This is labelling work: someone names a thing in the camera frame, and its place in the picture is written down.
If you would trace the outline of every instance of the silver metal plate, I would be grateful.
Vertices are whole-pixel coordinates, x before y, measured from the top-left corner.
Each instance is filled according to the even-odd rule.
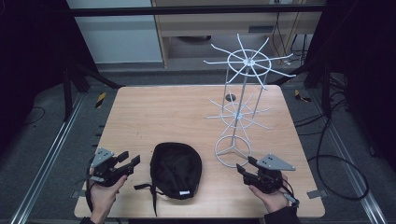
[[[285,161],[282,161],[280,158],[276,157],[273,154],[268,154],[266,157],[257,161],[257,165],[260,167],[266,168],[268,170],[286,170],[286,171],[295,171],[296,168]]]
[[[96,166],[102,164],[103,162],[107,161],[108,159],[110,159],[112,156],[114,155],[113,152],[99,147],[98,151],[95,154],[95,157],[93,158],[93,161],[91,163],[91,167],[95,168]]]

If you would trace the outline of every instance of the white label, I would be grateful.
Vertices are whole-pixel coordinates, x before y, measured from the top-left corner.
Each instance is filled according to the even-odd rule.
[[[189,191],[189,190],[187,190],[187,191],[180,191],[179,194],[180,194],[180,195],[190,194],[190,191]]]

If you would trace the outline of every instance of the circular base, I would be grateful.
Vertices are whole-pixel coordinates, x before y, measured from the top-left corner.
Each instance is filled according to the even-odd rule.
[[[237,163],[244,166],[248,163],[248,156],[251,156],[250,144],[240,136],[227,135],[216,143],[215,155],[225,166],[236,168]]]

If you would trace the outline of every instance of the metal bracket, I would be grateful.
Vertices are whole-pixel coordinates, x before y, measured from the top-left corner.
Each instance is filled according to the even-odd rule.
[[[70,195],[70,198],[78,198],[78,197],[85,197],[85,190],[73,190],[72,194]]]
[[[268,170],[286,170],[286,171],[295,171],[296,168],[285,161],[282,161],[280,158],[276,157],[273,154],[268,154],[266,157],[257,161],[257,165],[260,167],[266,168]]]
[[[317,197],[325,198],[325,197],[329,196],[329,193],[327,192],[326,189],[324,189],[324,190],[316,189],[316,190],[309,191],[306,194],[308,195],[309,199],[314,199]]]
[[[103,162],[107,161],[114,155],[113,152],[103,148],[99,147],[98,151],[95,154],[95,157],[93,158],[93,161],[91,163],[91,168],[95,168],[98,165],[102,164]]]

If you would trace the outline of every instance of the hand-mounted device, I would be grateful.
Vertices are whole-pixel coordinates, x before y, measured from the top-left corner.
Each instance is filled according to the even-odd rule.
[[[294,198],[292,191],[284,186],[284,179],[281,170],[295,171],[295,167],[282,161],[273,154],[268,154],[266,157],[257,161],[253,157],[247,157],[248,163],[257,167],[259,171],[257,175],[246,172],[245,168],[236,164],[238,173],[244,177],[244,184],[253,185],[265,194],[273,193],[279,189],[284,189],[285,197],[292,202],[293,206],[298,206],[299,201]]]
[[[140,155],[131,159],[131,162],[115,168],[119,162],[123,162],[129,157],[128,151],[121,153],[118,157],[113,157],[114,153],[99,147],[94,158],[91,161],[93,174],[90,177],[101,186],[110,187],[117,183],[123,175],[131,175],[134,173],[134,167],[140,162]]]

